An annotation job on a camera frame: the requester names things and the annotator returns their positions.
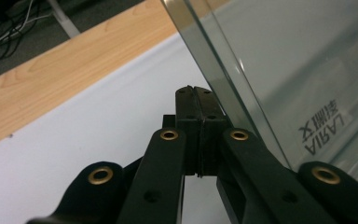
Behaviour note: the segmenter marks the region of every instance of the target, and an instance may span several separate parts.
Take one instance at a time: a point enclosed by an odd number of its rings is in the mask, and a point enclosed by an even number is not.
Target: wooden tabletop
[[[145,0],[6,72],[0,76],[0,140],[174,33],[160,1]]]

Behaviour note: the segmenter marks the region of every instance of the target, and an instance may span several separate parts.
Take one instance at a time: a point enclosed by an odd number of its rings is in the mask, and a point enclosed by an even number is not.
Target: gray floor
[[[23,0],[11,10],[24,10],[30,0]],[[142,0],[61,0],[63,11],[80,32],[106,21],[118,13],[130,8]],[[39,16],[51,14],[48,3],[42,2]],[[37,22],[35,27],[24,36],[15,53],[0,61],[0,74],[27,62],[33,57],[68,40],[69,37],[51,15]]]

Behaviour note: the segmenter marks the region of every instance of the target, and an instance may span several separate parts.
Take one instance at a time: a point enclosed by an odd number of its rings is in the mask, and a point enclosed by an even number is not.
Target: black cable
[[[14,15],[14,16],[11,16],[10,18],[8,18],[7,21],[9,21],[9,20],[14,20],[14,19],[18,18],[19,16],[23,16],[23,14],[24,14],[24,10],[23,10],[22,12],[17,13],[17,14]],[[6,23],[7,21],[1,21],[1,22],[0,22],[0,26],[1,26],[2,24]]]
[[[34,1],[34,5],[32,6],[31,9],[28,9],[27,7],[22,11],[22,13],[19,13],[15,17],[12,17],[8,20],[10,21],[10,25],[2,33],[2,34],[7,34],[7,37],[5,37],[0,41],[0,61],[12,56],[16,52],[16,50],[20,45],[20,42],[23,39],[23,36],[29,33],[34,28],[38,20],[31,21],[30,22],[31,26],[26,24],[27,21],[31,20],[32,18],[38,18],[41,10],[42,10],[41,1],[36,0]]]

